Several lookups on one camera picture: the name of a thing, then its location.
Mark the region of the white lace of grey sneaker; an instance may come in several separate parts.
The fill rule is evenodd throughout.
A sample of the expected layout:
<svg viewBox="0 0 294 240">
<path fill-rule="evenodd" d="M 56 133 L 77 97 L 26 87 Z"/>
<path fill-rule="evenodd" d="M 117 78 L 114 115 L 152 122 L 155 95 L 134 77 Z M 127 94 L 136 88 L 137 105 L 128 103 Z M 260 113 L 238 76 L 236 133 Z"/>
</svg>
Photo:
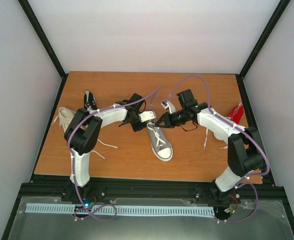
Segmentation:
<svg viewBox="0 0 294 240">
<path fill-rule="evenodd" d="M 166 145 L 166 141 L 162 131 L 160 131 L 160 128 L 156 127 L 153 122 L 149 122 L 147 123 L 147 130 L 150 136 L 152 148 L 155 151 L 161 150 L 161 148 Z"/>
</svg>

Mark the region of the grey low-top sneaker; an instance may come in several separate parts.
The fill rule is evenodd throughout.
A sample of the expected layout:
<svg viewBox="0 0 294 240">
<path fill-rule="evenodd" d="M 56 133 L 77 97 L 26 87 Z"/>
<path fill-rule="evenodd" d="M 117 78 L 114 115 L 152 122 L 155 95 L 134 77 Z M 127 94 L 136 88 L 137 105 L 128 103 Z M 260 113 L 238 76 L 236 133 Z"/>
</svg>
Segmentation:
<svg viewBox="0 0 294 240">
<path fill-rule="evenodd" d="M 163 162 L 168 162 L 173 157 L 173 148 L 163 133 L 153 122 L 148 122 L 147 131 L 150 137 L 151 148 L 155 156 Z"/>
</svg>

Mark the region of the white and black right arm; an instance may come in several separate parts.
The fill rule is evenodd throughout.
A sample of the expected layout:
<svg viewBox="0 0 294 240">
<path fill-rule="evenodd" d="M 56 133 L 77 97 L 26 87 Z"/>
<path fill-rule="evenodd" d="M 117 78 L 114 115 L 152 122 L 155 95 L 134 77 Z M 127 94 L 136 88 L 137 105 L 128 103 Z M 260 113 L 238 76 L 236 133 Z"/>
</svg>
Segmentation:
<svg viewBox="0 0 294 240">
<path fill-rule="evenodd" d="M 210 187 L 212 199 L 219 202 L 242 178 L 264 166 L 266 155 L 261 149 L 259 132 L 254 127 L 245 128 L 223 117 L 205 102 L 198 103 L 190 89 L 179 92 L 177 98 L 181 110 L 165 112 L 155 126 L 170 129 L 192 121 L 227 144 L 228 167 Z"/>
</svg>

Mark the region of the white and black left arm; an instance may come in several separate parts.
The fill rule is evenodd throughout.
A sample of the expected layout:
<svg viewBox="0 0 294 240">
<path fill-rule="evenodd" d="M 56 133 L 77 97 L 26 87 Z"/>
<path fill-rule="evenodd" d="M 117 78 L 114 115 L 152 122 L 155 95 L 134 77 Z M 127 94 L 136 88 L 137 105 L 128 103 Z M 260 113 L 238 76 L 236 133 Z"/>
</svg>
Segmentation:
<svg viewBox="0 0 294 240">
<path fill-rule="evenodd" d="M 71 155 L 71 182 L 76 185 L 73 195 L 79 201 L 86 201 L 91 195 L 91 189 L 86 186 L 90 180 L 90 154 L 95 147 L 101 128 L 120 122 L 120 126 L 130 124 L 134 132 L 146 127 L 142 122 L 140 108 L 146 101 L 134 93 L 130 99 L 116 102 L 110 107 L 95 109 L 80 108 L 76 111 L 64 139 Z"/>
</svg>

